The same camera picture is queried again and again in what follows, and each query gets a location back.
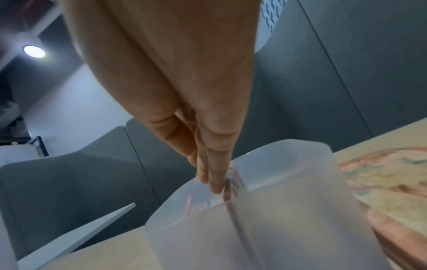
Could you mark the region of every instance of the plastic container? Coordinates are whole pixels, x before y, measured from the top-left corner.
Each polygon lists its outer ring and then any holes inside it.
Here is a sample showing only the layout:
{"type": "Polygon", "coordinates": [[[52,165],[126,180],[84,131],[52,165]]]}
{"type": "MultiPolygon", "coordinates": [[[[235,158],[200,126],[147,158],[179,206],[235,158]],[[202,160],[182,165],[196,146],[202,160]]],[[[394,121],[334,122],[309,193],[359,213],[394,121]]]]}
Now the plastic container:
{"type": "MultiPolygon", "coordinates": [[[[193,179],[148,220],[146,237],[164,270],[390,269],[327,145],[278,141],[234,164],[246,194],[227,203],[219,198],[218,205],[185,218],[193,179]]],[[[215,196],[207,185],[197,195],[215,196]]]]}

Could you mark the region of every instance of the light wood tabletop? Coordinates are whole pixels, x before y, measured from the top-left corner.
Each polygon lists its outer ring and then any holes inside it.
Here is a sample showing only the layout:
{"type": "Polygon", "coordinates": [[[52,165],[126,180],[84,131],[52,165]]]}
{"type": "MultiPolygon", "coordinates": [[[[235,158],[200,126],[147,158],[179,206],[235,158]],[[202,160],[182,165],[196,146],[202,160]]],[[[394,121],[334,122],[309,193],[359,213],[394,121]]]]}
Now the light wood tabletop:
{"type": "MultiPolygon", "coordinates": [[[[338,151],[334,155],[337,162],[342,163],[382,149],[411,146],[427,146],[427,119],[338,151]]],[[[391,265],[393,269],[400,270],[393,262],[391,265]]],[[[58,258],[42,268],[75,269],[162,270],[142,227],[58,258]]]]}

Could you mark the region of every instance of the table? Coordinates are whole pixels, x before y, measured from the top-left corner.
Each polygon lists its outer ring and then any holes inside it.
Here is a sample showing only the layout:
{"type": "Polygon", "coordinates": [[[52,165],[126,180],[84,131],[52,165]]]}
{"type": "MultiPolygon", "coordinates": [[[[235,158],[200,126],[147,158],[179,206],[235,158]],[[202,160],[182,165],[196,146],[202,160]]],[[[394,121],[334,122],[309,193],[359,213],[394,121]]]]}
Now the table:
{"type": "MultiPolygon", "coordinates": [[[[427,119],[336,152],[342,163],[361,155],[389,148],[427,146],[427,119]]],[[[392,268],[400,268],[391,262],[392,268]]],[[[137,228],[50,262],[42,270],[162,270],[144,236],[137,228]]]]}

